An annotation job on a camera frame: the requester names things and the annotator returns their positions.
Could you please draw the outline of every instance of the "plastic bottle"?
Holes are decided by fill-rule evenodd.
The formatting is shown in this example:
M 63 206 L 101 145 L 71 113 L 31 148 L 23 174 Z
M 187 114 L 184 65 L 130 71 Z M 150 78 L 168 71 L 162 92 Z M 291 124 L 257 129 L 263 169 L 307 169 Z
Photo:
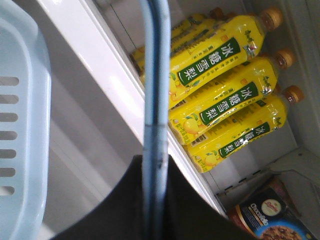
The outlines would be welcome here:
M 211 11 L 211 18 L 203 19 L 201 22 L 197 22 L 197 24 L 193 24 L 190 27 L 186 28 L 181 34 L 173 37 L 171 36 L 171 53 L 170 56 L 175 55 L 180 52 L 185 46 L 194 44 L 199 41 L 203 41 L 208 36 L 212 35 L 217 28 L 225 22 L 227 17 L 224 16 L 224 13 L 221 8 L 216 7 Z M 139 58 L 131 57 L 136 64 L 139 73 L 143 73 L 145 71 L 145 49 L 144 46 L 138 49 L 141 53 L 143 53 Z
M 279 70 L 290 67 L 289 49 L 275 58 L 257 56 L 240 64 L 192 93 L 169 111 L 169 126 L 185 145 L 245 106 L 261 100 L 276 86 Z
M 170 62 L 169 108 L 210 80 L 254 58 L 266 33 L 282 21 L 282 13 L 275 7 L 266 9 L 259 17 L 236 16 L 211 37 L 174 55 Z
M 204 14 L 195 13 L 190 15 L 187 19 L 181 21 L 177 26 L 172 28 L 171 30 L 171 39 L 178 37 L 183 34 L 184 31 L 189 29 L 194 25 L 199 25 L 205 20 L 207 17 Z M 135 51 L 131 53 L 131 58 L 135 61 L 140 60 L 145 56 L 145 46 L 137 48 Z
M 303 92 L 294 85 L 282 94 L 271 93 L 220 122 L 184 149 L 197 169 L 207 172 L 248 143 L 281 128 L 289 105 L 303 99 Z

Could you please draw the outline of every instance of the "bottle cap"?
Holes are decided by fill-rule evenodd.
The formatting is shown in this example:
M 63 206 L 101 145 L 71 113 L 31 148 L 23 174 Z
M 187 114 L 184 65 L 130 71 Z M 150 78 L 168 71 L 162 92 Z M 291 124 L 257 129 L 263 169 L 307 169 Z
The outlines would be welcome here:
M 278 61 L 280 68 L 286 69 L 295 63 L 296 56 L 289 48 L 284 48 L 276 52 L 275 59 Z
M 283 95 L 287 97 L 288 101 L 291 104 L 296 104 L 298 102 L 301 102 L 303 99 L 305 99 L 305 95 L 303 91 L 295 86 L 289 86 L 283 91 Z
M 254 12 L 249 12 L 249 13 L 247 13 L 247 15 L 248 16 L 254 16 L 254 17 L 257 16 L 257 14 L 255 14 Z
M 261 16 L 262 15 L 267 15 L 269 18 L 267 23 L 268 31 L 275 30 L 284 21 L 284 17 L 281 10 L 275 6 L 267 8 L 266 10 L 262 11 Z
M 222 9 L 220 7 L 216 7 L 215 9 L 212 9 L 209 12 L 209 16 L 212 19 L 220 20 L 224 17 L 224 12 L 222 11 Z
M 225 17 L 227 19 L 232 19 L 232 18 L 236 17 L 237 15 L 238 14 L 236 14 L 234 11 L 232 11 L 232 12 L 229 12 L 227 15 L 225 15 Z

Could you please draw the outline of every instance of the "green label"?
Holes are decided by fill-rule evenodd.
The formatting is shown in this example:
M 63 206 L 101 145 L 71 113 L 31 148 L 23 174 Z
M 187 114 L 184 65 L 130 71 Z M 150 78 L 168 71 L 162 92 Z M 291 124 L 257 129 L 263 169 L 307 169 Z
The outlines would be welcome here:
M 243 88 L 234 92 L 232 95 L 200 112 L 200 119 L 204 125 L 209 125 L 211 122 L 215 121 L 219 116 L 229 111 L 234 106 L 241 104 L 248 99 L 257 97 L 258 95 L 259 92 L 257 86 L 254 82 L 250 82 Z
M 186 86 L 188 83 L 192 82 L 215 65 L 237 53 L 240 53 L 240 51 L 240 46 L 237 40 L 233 37 L 205 57 L 179 71 L 177 74 L 179 80 L 182 85 Z
M 262 134 L 266 134 L 270 132 L 269 123 L 265 122 L 260 126 L 252 129 L 251 131 L 247 132 L 245 135 L 239 137 L 238 139 L 234 140 L 233 142 L 225 145 L 224 147 L 219 149 L 219 154 L 222 158 L 227 157 L 236 149 L 240 148 L 242 145 L 247 144 L 249 141 L 259 137 Z
M 267 104 L 266 104 L 264 101 L 262 101 L 262 100 L 258 100 L 258 101 L 256 101 L 255 103 L 258 104 L 260 107 L 263 107 L 263 106 L 267 105 Z

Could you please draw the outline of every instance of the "plastic basket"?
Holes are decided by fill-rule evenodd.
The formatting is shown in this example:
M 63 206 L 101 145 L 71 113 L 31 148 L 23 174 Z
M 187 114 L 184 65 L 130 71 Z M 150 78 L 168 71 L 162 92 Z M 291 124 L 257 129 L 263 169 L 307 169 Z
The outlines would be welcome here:
M 0 240 L 35 239 L 47 196 L 51 75 L 37 24 L 0 2 Z

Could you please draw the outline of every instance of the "blue rod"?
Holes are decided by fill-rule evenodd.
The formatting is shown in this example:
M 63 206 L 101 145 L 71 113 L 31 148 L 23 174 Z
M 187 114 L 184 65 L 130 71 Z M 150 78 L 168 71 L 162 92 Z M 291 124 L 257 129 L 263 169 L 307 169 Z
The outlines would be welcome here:
M 170 12 L 167 0 L 140 0 L 140 5 L 145 28 L 143 239 L 160 240 L 168 174 Z

